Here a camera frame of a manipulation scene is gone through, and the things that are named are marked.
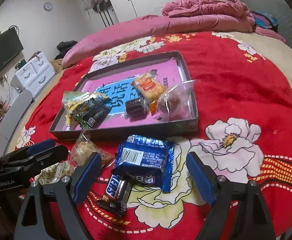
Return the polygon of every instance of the blue gripper pad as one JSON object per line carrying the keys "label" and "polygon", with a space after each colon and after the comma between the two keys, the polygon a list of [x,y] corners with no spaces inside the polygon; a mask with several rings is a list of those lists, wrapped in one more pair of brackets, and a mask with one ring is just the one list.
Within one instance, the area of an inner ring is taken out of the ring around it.
{"label": "blue gripper pad", "polygon": [[82,166],[85,168],[85,170],[83,171],[80,178],[78,179],[78,182],[75,185],[75,195],[73,197],[73,201],[76,205],[85,201],[93,182],[99,174],[101,166],[102,158],[99,154],[96,154],[94,157],[91,155]]}
{"label": "blue gripper pad", "polygon": [[29,149],[27,150],[27,154],[29,156],[35,155],[37,153],[43,152],[55,146],[56,146],[55,141],[53,139],[48,139],[46,141],[30,146]]}
{"label": "blue gripper pad", "polygon": [[186,157],[186,166],[202,199],[211,206],[214,206],[216,199],[213,195],[213,187],[203,170],[200,168],[198,162],[190,153],[188,153]]}

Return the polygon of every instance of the white flower print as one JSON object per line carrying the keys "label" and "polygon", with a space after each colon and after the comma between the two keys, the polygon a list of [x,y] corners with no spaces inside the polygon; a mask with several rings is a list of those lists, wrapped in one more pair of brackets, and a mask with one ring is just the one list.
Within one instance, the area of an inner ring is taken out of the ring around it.
{"label": "white flower print", "polygon": [[254,142],[261,135],[259,125],[249,126],[247,120],[229,118],[218,120],[206,128],[209,140],[194,139],[195,152],[205,165],[217,175],[224,175],[230,181],[247,183],[248,177],[260,174],[264,154]]}
{"label": "white flower print", "polygon": [[212,35],[216,37],[220,37],[222,39],[228,38],[234,41],[237,41],[239,43],[243,43],[242,40],[237,39],[235,36],[231,35],[230,33],[216,33],[216,32],[211,32]]}
{"label": "white flower print", "polygon": [[160,49],[161,46],[165,45],[163,41],[160,41],[160,42],[154,42],[154,43],[151,43],[151,44],[148,44],[144,47],[141,47],[139,49],[137,49],[138,52],[143,52],[143,53],[148,53],[148,52],[152,52],[154,51],[155,49]]}
{"label": "white flower print", "polygon": [[90,70],[88,73],[94,72],[96,70],[106,68],[108,66],[114,65],[118,63],[118,57],[123,55],[123,53],[118,53],[115,55],[107,56],[100,58],[99,60],[96,60],[92,66],[90,67]]}
{"label": "white flower print", "polygon": [[150,39],[151,39],[151,36],[147,36],[147,37],[133,40],[131,42],[121,44],[121,45],[113,47],[111,49],[104,50],[104,51],[100,52],[99,54],[97,54],[93,58],[93,60],[99,60],[99,59],[107,58],[107,57],[115,57],[115,55],[119,54],[119,53],[137,50],[141,46],[145,46],[147,44],[147,41],[149,41]]}
{"label": "white flower print", "polygon": [[234,41],[237,41],[239,44],[238,44],[238,48],[243,50],[243,51],[247,51],[250,55],[255,55],[255,54],[258,54],[263,60],[266,60],[266,58],[261,55],[260,53],[258,53],[252,46],[248,45],[247,43],[245,43],[244,41],[240,40],[240,39],[237,39],[235,36],[229,34],[229,33],[216,33],[216,32],[211,32],[211,34],[213,36],[216,36],[216,37],[221,37],[222,39],[224,38],[228,38],[228,39],[231,39],[231,40],[234,40]]}
{"label": "white flower print", "polygon": [[242,42],[242,43],[238,44],[238,48],[243,50],[243,51],[248,52],[251,55],[255,55],[257,53],[257,51],[252,46],[249,46],[245,42]]}
{"label": "white flower print", "polygon": [[59,163],[49,166],[41,171],[41,173],[34,177],[41,185],[51,184],[58,181],[56,177],[56,170]]}
{"label": "white flower print", "polygon": [[170,193],[160,188],[134,185],[127,207],[137,207],[138,220],[150,227],[160,225],[172,228],[183,216],[183,202],[203,205],[202,200],[186,167],[187,153],[192,151],[191,141],[182,137],[168,138],[175,142],[174,165],[171,177]]}
{"label": "white flower print", "polygon": [[229,118],[227,122],[218,120],[206,128],[206,135],[208,140],[168,138],[175,143],[170,193],[135,184],[127,207],[137,207],[135,215],[139,222],[152,228],[159,225],[170,229],[182,219],[184,202],[205,204],[186,167],[189,152],[196,152],[217,175],[225,175],[231,181],[247,183],[247,175],[255,177],[260,174],[264,155],[254,144],[261,135],[259,125],[249,126],[247,120],[238,118]]}
{"label": "white flower print", "polygon": [[21,147],[24,147],[30,141],[30,136],[35,133],[35,128],[36,128],[36,126],[30,127],[27,130],[25,128],[25,126],[23,127],[23,129],[21,131],[21,135],[19,136],[19,138],[17,140],[17,144],[16,144],[16,147],[18,149]]}

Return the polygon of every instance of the television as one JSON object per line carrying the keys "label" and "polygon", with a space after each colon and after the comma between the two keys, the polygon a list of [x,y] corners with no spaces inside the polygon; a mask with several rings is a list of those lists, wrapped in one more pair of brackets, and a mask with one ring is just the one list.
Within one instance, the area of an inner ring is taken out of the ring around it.
{"label": "television", "polygon": [[0,35],[0,71],[24,49],[15,28]]}

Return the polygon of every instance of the metal screw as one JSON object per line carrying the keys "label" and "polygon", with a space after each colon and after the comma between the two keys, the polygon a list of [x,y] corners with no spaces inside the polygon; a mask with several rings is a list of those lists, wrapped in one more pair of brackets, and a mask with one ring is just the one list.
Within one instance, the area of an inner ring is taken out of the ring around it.
{"label": "metal screw", "polygon": [[38,181],[33,181],[31,184],[30,184],[32,187],[36,187],[38,185]]}
{"label": "metal screw", "polygon": [[252,185],[252,186],[257,186],[257,182],[254,181],[253,179],[251,179],[251,180],[249,181],[249,184]]}
{"label": "metal screw", "polygon": [[226,181],[226,177],[225,177],[224,175],[219,175],[219,176],[217,177],[217,179],[218,179],[220,182],[224,182],[224,181]]}
{"label": "metal screw", "polygon": [[62,182],[64,183],[67,183],[69,180],[70,180],[70,177],[68,176],[62,177]]}

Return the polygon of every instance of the drawer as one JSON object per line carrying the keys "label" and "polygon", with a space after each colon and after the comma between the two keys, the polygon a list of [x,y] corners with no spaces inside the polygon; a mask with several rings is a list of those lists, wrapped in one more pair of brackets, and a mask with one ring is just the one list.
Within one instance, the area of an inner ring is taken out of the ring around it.
{"label": "drawer", "polygon": [[23,67],[21,70],[18,71],[16,75],[19,82],[25,87],[33,78],[37,76],[36,71],[33,69],[31,64]]}
{"label": "drawer", "polygon": [[31,64],[37,73],[41,72],[41,70],[47,66],[48,60],[43,52],[39,53],[37,57],[32,59]]}
{"label": "drawer", "polygon": [[38,74],[36,78],[34,78],[25,86],[25,89],[29,90],[32,93],[33,97],[35,97],[54,75],[54,68],[52,67],[52,65],[48,64]]}

